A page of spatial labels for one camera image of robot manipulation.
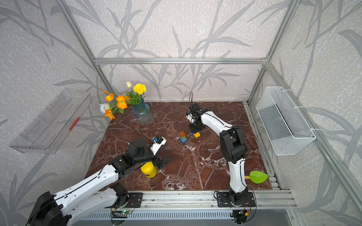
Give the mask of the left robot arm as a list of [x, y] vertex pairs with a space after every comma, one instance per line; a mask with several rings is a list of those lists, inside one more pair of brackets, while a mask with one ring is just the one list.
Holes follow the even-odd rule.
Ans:
[[129, 195], [117, 181], [146, 163], [164, 168], [172, 161], [171, 157], [160, 158], [157, 154], [165, 144], [166, 138], [161, 136], [151, 143], [142, 137], [134, 139], [124, 154], [111, 160], [101, 170], [67, 189], [39, 196], [26, 225], [71, 226], [105, 207], [124, 205]]

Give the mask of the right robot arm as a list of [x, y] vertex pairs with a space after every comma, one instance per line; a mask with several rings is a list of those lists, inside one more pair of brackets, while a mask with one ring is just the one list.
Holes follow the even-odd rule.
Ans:
[[234, 206], [241, 206], [248, 196], [245, 179], [245, 160], [248, 145], [243, 129], [226, 123], [208, 108], [201, 108], [197, 103], [189, 106], [186, 118], [190, 121], [191, 132], [197, 133], [209, 127], [220, 138], [220, 149], [230, 170], [230, 201]]

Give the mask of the blue glass vase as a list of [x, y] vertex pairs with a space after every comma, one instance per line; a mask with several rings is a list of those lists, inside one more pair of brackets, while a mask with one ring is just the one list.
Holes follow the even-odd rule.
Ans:
[[150, 107], [144, 101], [138, 105], [133, 106], [133, 114], [136, 118], [136, 121], [142, 125], [149, 124], [153, 120]]

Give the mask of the red marker pen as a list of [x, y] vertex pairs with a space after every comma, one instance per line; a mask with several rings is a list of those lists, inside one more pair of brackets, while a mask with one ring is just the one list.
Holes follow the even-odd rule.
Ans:
[[71, 125], [71, 127], [69, 128], [68, 131], [72, 131], [72, 129], [76, 126], [76, 124], [78, 123], [78, 121], [80, 120], [80, 117], [78, 117]]

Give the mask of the artificial flower bouquet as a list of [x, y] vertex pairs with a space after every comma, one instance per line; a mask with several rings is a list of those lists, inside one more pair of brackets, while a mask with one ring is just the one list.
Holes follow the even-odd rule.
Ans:
[[103, 93], [107, 94], [107, 96], [105, 97], [106, 103], [99, 104], [100, 112], [111, 121], [116, 118], [115, 114], [117, 112], [124, 114], [125, 109], [127, 109], [129, 105], [133, 106], [135, 115], [137, 111], [141, 114], [142, 111], [146, 110], [143, 97], [143, 95], [147, 92], [146, 86], [141, 83], [133, 86], [130, 81], [126, 82], [126, 86], [130, 90], [126, 91], [125, 96], [120, 95], [115, 97], [113, 93], [103, 91]]

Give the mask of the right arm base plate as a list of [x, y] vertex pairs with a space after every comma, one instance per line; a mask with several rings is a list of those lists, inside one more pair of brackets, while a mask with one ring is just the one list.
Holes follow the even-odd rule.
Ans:
[[233, 204], [230, 198], [230, 192], [214, 192], [214, 198], [217, 200], [217, 206], [220, 208], [223, 207], [245, 207], [245, 208], [252, 208], [256, 207], [255, 197], [252, 192], [248, 192], [245, 198], [239, 204]]

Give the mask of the aluminium front rail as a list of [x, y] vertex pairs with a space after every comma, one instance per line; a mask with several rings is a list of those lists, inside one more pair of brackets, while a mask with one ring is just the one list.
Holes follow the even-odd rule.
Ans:
[[[216, 209], [217, 200], [211, 190], [199, 191], [142, 191], [140, 210], [207, 210]], [[254, 190], [256, 207], [259, 209], [289, 209], [296, 208], [296, 203], [289, 190]], [[60, 191], [55, 193], [56, 204], [68, 213], [93, 213], [104, 208], [112, 208], [121, 193], [116, 189], [108, 188], [103, 192], [92, 191]]]

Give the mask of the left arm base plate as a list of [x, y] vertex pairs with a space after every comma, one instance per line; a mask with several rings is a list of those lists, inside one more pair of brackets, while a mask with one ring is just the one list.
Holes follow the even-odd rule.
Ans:
[[140, 208], [142, 202], [143, 193], [135, 193], [131, 192], [127, 195], [122, 195], [120, 198], [118, 197], [115, 204], [112, 208]]

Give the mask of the clear plastic wall shelf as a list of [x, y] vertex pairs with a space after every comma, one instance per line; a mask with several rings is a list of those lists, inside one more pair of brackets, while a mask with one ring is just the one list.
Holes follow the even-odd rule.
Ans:
[[9, 146], [21, 153], [55, 154], [70, 134], [72, 123], [92, 101], [88, 92], [62, 90]]

